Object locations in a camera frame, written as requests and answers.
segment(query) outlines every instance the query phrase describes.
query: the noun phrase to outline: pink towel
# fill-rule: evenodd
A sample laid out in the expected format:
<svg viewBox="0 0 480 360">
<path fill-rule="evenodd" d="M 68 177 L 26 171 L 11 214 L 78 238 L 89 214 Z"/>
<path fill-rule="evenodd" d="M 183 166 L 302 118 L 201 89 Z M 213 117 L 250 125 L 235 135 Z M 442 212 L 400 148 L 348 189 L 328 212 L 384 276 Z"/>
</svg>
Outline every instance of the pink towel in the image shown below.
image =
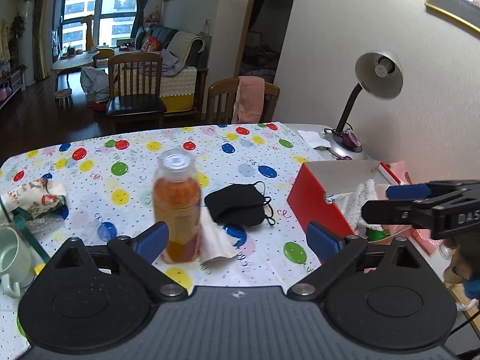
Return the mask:
<svg viewBox="0 0 480 360">
<path fill-rule="evenodd" d="M 263 112 L 265 80 L 255 76 L 239 78 L 237 99 L 233 105 L 232 124 L 258 123 Z"/>
</svg>

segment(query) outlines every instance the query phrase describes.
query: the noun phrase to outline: lamp shade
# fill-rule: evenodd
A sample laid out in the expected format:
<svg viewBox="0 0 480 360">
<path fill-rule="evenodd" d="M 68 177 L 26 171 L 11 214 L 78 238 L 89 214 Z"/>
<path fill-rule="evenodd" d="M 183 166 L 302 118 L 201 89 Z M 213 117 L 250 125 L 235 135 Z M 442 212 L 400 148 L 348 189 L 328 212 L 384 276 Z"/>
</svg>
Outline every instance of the lamp shade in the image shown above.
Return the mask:
<svg viewBox="0 0 480 360">
<path fill-rule="evenodd" d="M 392 51 L 362 55 L 355 64 L 355 74 L 362 88 L 381 100 L 392 100 L 402 91 L 402 66 Z"/>
</svg>

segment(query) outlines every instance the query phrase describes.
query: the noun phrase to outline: red box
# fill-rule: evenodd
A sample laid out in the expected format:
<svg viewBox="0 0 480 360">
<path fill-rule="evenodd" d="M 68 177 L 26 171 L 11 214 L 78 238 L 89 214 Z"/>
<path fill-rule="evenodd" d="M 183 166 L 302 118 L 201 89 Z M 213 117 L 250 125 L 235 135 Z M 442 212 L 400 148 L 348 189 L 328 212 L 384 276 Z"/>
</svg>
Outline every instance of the red box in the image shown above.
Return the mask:
<svg viewBox="0 0 480 360">
<path fill-rule="evenodd" d="M 309 222 L 317 221 L 340 237 L 353 234 L 337 205 L 328 204 L 326 196 L 353 192 L 372 178 L 376 184 L 389 184 L 379 165 L 378 161 L 305 162 L 286 199 L 303 231 Z"/>
</svg>

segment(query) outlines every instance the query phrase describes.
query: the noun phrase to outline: mug handle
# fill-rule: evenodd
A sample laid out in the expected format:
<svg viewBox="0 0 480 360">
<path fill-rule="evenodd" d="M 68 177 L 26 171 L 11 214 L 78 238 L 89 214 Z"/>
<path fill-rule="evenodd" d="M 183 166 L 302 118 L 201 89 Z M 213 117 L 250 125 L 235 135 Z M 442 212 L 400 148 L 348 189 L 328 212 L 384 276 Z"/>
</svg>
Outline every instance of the mug handle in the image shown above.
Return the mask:
<svg viewBox="0 0 480 360">
<path fill-rule="evenodd" d="M 20 284 L 14 282 L 13 286 L 10 284 L 10 275 L 5 274 L 1 277 L 1 288 L 5 295 L 17 299 L 20 297 Z"/>
</svg>

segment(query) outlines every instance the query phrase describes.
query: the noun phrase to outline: bottle cap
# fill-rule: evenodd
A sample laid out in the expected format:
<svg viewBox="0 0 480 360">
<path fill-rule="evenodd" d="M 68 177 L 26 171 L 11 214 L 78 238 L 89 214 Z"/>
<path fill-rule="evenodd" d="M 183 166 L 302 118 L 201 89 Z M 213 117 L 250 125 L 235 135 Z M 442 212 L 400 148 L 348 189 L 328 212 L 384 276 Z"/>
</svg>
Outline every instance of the bottle cap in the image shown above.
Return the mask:
<svg viewBox="0 0 480 360">
<path fill-rule="evenodd" d="M 195 158 L 183 149 L 162 153 L 158 161 L 158 178 L 183 181 L 195 174 Z"/>
</svg>

